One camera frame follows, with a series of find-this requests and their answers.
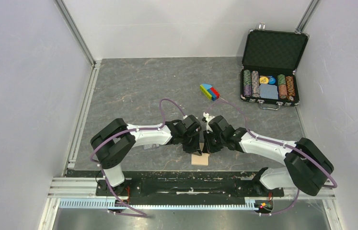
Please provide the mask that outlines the beige card holder wallet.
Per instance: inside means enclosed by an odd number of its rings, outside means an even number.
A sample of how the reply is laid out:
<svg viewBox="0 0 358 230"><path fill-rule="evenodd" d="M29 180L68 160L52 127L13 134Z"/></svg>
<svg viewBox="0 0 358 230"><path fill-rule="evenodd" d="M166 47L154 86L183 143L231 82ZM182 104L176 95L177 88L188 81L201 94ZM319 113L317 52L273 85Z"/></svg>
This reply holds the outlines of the beige card holder wallet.
<svg viewBox="0 0 358 230"><path fill-rule="evenodd" d="M201 155L191 154L191 164L195 166L208 166L209 153L201 152Z"/></svg>

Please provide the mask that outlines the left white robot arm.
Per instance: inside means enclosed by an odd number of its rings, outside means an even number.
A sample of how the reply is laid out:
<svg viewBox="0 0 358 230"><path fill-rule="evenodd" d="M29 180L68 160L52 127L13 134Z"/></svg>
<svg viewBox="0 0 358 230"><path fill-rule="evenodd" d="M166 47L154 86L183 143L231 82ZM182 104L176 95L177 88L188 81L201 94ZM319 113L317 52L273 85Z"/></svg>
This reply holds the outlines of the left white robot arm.
<svg viewBox="0 0 358 230"><path fill-rule="evenodd" d="M101 167L109 191L121 195L126 190L121 162L132 148L180 144L185 153L200 156L201 130L201 124L194 115L148 126L127 124L122 118L117 118L90 140L93 148L91 161Z"/></svg>

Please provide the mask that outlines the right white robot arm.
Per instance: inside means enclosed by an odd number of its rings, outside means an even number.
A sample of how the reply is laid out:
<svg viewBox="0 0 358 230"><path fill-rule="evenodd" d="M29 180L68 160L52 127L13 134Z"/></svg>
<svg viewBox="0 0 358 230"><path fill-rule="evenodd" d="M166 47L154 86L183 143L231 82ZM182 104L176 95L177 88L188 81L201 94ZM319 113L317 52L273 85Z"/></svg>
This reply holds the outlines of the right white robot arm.
<svg viewBox="0 0 358 230"><path fill-rule="evenodd" d="M204 149L215 153L223 148L256 154L283 165L282 168L262 168L254 177L253 191L264 196L276 188L296 187L303 193L316 196L326 187L326 181L334 171L333 164L308 138L285 141L269 138L246 128L234 129L219 115L203 114L206 123Z"/></svg>

